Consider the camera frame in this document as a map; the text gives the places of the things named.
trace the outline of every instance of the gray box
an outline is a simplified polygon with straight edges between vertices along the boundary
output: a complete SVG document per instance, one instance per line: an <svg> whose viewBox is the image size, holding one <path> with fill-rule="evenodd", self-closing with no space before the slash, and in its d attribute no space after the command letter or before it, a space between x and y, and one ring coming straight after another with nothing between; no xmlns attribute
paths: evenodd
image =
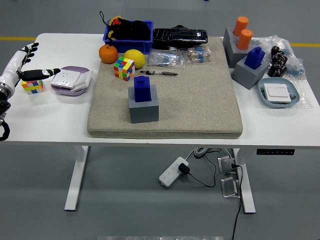
<svg viewBox="0 0 320 240"><path fill-rule="evenodd" d="M230 69L234 69L237 62L246 57L248 53L254 48L252 44L249 44L247 50L241 50L237 48L238 40L239 38L230 38L230 40L226 43L225 56Z"/></svg>
<svg viewBox="0 0 320 240"><path fill-rule="evenodd" d="M228 41L230 39L236 40L236 42L238 42L238 40L239 40L239 37L234 35L234 28L233 27L227 27L225 29L223 40L222 40L222 45L224 47L224 50L226 50L227 45L228 45Z"/></svg>
<svg viewBox="0 0 320 240"><path fill-rule="evenodd" d="M128 87L129 111L132 124L159 121L159 101L156 85L150 85L151 101L136 102L135 88Z"/></svg>
<svg viewBox="0 0 320 240"><path fill-rule="evenodd" d="M261 62L261 65L256 69L245 65L247 57L244 57L239 62L236 63L231 78L244 86L246 89L252 89L264 76L268 64L266 62Z"/></svg>

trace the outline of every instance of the power cord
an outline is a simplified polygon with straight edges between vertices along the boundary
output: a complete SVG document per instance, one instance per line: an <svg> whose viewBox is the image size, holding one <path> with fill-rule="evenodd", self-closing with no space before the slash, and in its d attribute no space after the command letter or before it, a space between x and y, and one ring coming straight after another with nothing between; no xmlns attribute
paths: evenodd
<svg viewBox="0 0 320 240"><path fill-rule="evenodd" d="M196 179L191 173L190 173L190 168L188 166L186 166L184 163L181 163L178 167L178 169L180 170L180 172L182 172L184 175L190 175L191 177L193 177L196 181L198 181L199 183L203 184L204 186L208 187L208 188L214 188L216 186L216 178L214 177L214 185L210 186L207 185L205 183L203 183L202 181Z"/></svg>
<svg viewBox="0 0 320 240"><path fill-rule="evenodd" d="M189 153L189 155L188 155L184 160L187 160L187 159L191 156L191 154L193 154L196 159L200 159L200 158L202 158L205 154L217 153L217 152L220 152L220 151L222 150L222 148L218 148L219 150L209 151L210 149L212 149L212 148L197 147L197 148L193 149L193 150Z"/></svg>
<svg viewBox="0 0 320 240"><path fill-rule="evenodd" d="M236 213L236 217L235 217L235 221L234 221L234 227L233 227L233 233L232 233L232 240L234 240L235 238L235 232L236 232L236 226L237 226L237 220L238 220L238 216L239 216L239 213L240 213L240 210L241 210L241 202L242 202L242 179L243 179L243 168L241 165L236 165L236 164L232 164L231 167L234 169L234 168L241 168L241 180L240 180L240 202L239 202L239 209L238 209L238 212Z"/></svg>

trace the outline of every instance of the blue bin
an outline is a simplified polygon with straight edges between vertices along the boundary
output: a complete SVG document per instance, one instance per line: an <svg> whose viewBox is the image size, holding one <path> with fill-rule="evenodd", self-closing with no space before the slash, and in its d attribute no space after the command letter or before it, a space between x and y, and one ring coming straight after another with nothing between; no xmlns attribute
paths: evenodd
<svg viewBox="0 0 320 240"><path fill-rule="evenodd" d="M136 49L143 54L149 54L153 42L154 22L148 20L143 22L146 23L150 29L150 40L112 40L112 45L116 48L118 53L125 53L130 49ZM105 32L103 35L103 41L105 44L109 44L110 42L109 39L107 39L107 33L108 26L105 26Z"/></svg>

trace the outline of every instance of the table leg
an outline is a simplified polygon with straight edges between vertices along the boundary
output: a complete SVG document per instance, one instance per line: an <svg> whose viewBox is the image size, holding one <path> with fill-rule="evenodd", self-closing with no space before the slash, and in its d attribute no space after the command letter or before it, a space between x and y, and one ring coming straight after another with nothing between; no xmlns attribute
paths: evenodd
<svg viewBox="0 0 320 240"><path fill-rule="evenodd" d="M81 187L82 176L85 169L89 146L67 147L75 160L68 196L64 206L65 211L75 211Z"/></svg>
<svg viewBox="0 0 320 240"><path fill-rule="evenodd" d="M243 205L243 210L245 214L255 214L256 213L256 208L255 208L255 203L254 199L252 197L252 192L251 192L251 187L250 187L250 182L249 182L249 177L248 177L248 172L247 172L247 167L246 167L246 161L245 159L248 159L252 154L255 152L255 149L251 148L242 148L242 149L233 149L234 152L234 159L235 159L235 164L240 165L241 168L237 167L236 172L238 175L239 181L242 179L242 184L241 184L241 192L242 192L242 205Z"/></svg>

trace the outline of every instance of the gray floor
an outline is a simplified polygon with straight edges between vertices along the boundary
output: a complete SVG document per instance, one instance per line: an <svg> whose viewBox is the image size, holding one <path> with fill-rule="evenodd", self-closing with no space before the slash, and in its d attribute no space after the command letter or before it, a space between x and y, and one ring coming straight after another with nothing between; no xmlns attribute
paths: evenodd
<svg viewBox="0 0 320 240"><path fill-rule="evenodd" d="M102 34L106 18L153 20L155 28L182 24L222 36L238 16L255 37L320 43L318 0L310 1L0 1L0 37L41 33ZM0 41L0 69L28 41ZM294 47L320 100L320 48ZM96 240L98 236L232 237L239 201L181 177L169 189L159 175L190 148L91 147L76 212L63 211L74 162L62 146L0 145L0 239ZM253 156L247 163L256 214L240 212L235 239L320 239L320 150L294 156ZM208 155L214 163L222 153ZM191 172L213 183L214 166L190 159Z"/></svg>

